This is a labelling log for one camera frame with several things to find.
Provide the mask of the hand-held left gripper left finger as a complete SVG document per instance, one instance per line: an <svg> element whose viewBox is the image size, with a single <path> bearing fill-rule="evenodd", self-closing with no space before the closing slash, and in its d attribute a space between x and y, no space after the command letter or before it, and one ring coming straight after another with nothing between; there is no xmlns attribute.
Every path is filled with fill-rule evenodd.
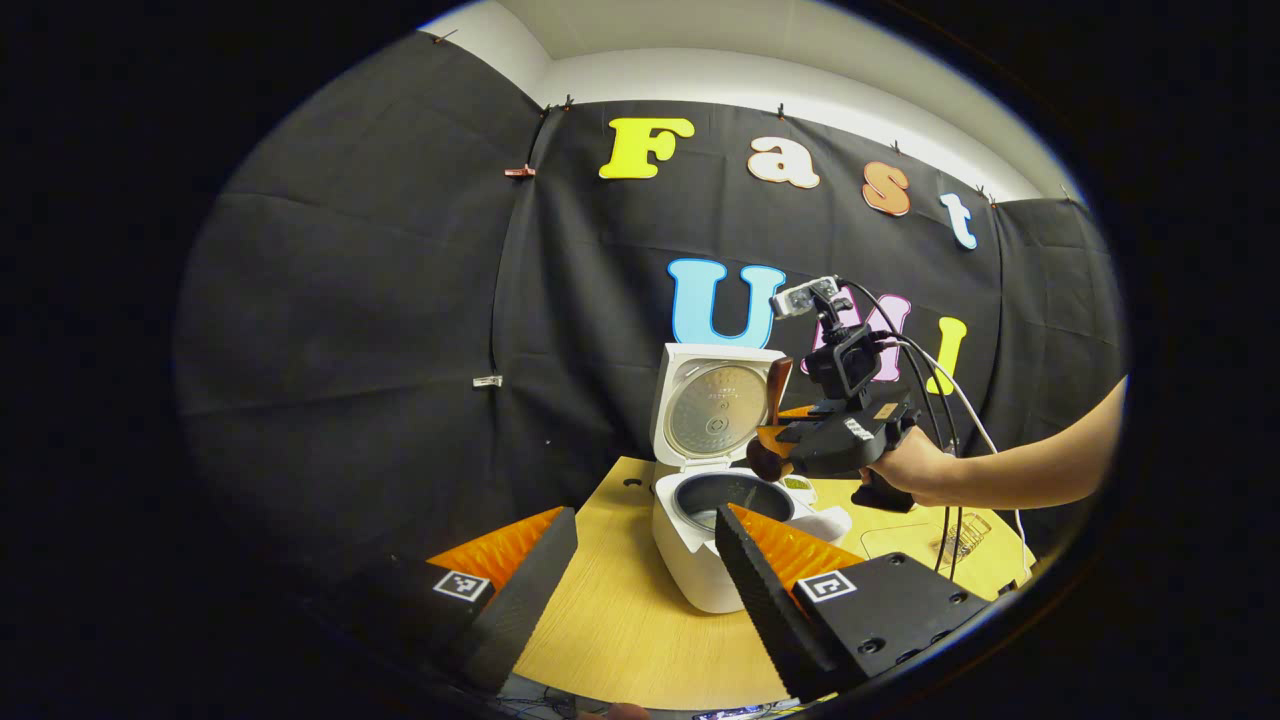
<svg viewBox="0 0 1280 720"><path fill-rule="evenodd" d="M394 667L498 692L579 547L553 507L430 559L392 555L330 593L330 621Z"/></svg>

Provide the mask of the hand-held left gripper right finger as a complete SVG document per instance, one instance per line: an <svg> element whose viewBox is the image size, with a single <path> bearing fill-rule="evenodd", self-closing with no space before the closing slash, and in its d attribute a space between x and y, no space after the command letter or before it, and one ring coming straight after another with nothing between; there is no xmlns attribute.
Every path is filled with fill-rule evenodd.
<svg viewBox="0 0 1280 720"><path fill-rule="evenodd" d="M863 560L736 503L716 547L790 696L819 700L897 667L988 606L915 559Z"/></svg>

